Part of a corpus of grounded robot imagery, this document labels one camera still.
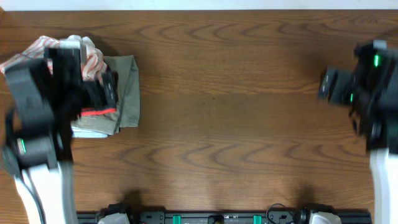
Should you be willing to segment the red white striped shirt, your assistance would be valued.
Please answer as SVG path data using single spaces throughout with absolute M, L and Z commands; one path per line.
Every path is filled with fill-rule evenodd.
M 79 35 L 70 35 L 67 40 L 81 42 L 86 47 L 86 63 L 81 66 L 82 78 L 84 81 L 101 79 L 101 74 L 107 69 L 107 64 L 104 61 L 102 51 L 96 48 L 95 44 L 89 37 L 81 37 Z M 16 54 L 8 61 L 1 64 L 1 73 L 4 75 L 6 69 L 18 63 L 26 62 L 33 59 L 43 58 L 44 49 L 46 47 L 58 47 L 60 45 L 58 39 L 40 36 L 33 44 L 31 44 L 25 51 Z

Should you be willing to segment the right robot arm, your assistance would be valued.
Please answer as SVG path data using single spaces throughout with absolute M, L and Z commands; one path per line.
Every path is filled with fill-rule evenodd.
M 366 140 L 374 186 L 374 220 L 397 223 L 397 49 L 384 40 L 354 48 L 353 71 L 328 67 L 319 98 L 350 108 L 357 135 Z

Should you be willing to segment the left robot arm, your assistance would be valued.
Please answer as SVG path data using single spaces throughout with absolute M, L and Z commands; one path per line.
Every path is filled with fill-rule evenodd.
M 13 176 L 30 223 L 77 223 L 73 193 L 72 121 L 85 109 L 118 101 L 118 74 L 82 77 L 83 52 L 46 48 L 44 57 L 9 67 L 14 106 L 5 120 L 2 159 Z

